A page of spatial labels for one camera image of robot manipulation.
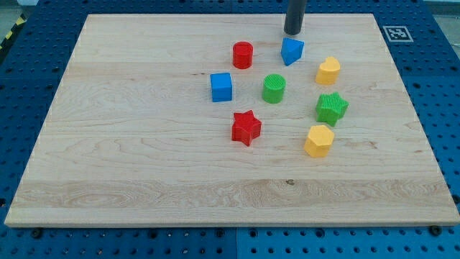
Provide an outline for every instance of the red star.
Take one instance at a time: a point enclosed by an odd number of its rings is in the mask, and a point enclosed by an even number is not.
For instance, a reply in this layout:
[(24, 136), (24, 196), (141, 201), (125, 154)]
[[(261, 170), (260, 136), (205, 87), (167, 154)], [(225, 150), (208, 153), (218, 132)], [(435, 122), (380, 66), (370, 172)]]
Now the red star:
[(251, 141), (260, 136), (262, 123), (254, 117), (252, 110), (245, 113), (233, 113), (235, 122), (231, 128), (231, 140), (241, 141), (246, 146), (251, 145)]

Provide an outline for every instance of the green cylinder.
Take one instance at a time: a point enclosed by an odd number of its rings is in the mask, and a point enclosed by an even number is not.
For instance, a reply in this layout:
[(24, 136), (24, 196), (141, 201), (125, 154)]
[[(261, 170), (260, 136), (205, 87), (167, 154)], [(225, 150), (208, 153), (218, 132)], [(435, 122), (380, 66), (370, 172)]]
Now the green cylinder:
[(277, 104), (285, 93), (286, 80), (278, 74), (271, 74), (264, 79), (262, 98), (269, 104)]

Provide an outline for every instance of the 3d printed block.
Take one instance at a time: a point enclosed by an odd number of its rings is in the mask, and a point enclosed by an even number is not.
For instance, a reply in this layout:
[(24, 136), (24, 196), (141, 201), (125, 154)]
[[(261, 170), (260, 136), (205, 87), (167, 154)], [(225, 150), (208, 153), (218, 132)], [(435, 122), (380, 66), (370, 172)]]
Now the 3d printed block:
[(312, 158), (324, 158), (328, 155), (334, 141), (334, 133), (324, 125), (312, 126), (303, 149)]
[(269, 104), (277, 104), (285, 93), (286, 80), (278, 74), (271, 74), (264, 79), (262, 98)]
[(300, 40), (282, 39), (281, 56), (285, 65), (290, 65), (302, 57), (303, 45)]
[(337, 81), (340, 72), (340, 63), (335, 57), (327, 57), (324, 63), (319, 65), (316, 74), (316, 83), (331, 85)]
[(254, 48), (249, 42), (237, 42), (233, 46), (233, 65), (235, 68), (246, 69), (252, 65)]
[(337, 120), (342, 118), (348, 108), (348, 102), (343, 100), (339, 93), (321, 94), (316, 104), (317, 122), (326, 122), (334, 127)]
[(252, 110), (245, 113), (234, 113), (234, 120), (231, 140), (241, 141), (249, 147), (251, 141), (260, 136), (262, 122), (254, 117)]
[(231, 101), (232, 89), (230, 73), (211, 74), (213, 102)]

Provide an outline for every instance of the blue table surface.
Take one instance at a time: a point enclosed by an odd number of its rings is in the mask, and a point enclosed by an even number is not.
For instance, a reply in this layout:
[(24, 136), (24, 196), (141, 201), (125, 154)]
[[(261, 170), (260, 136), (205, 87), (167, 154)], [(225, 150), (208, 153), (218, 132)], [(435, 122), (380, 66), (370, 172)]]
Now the blue table surface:
[[(0, 67), (1, 222), (87, 14), (283, 13), (287, 5), (287, 0), (41, 0)], [(310, 0), (306, 12), (375, 15), (458, 202), (460, 61), (426, 5)], [(384, 26), (406, 27), (413, 42), (390, 41)], [(0, 258), (307, 257), (460, 258), (460, 227), (13, 230), (0, 224)]]

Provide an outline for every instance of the blue cube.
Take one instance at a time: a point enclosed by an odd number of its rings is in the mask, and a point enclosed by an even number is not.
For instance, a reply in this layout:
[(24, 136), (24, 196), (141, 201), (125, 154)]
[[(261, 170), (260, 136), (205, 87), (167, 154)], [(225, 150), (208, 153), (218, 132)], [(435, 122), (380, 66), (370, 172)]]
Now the blue cube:
[(213, 102), (231, 101), (231, 93), (233, 86), (231, 85), (230, 73), (211, 74), (211, 93)]
[(303, 45), (300, 40), (282, 39), (281, 56), (285, 65), (290, 65), (302, 57)]

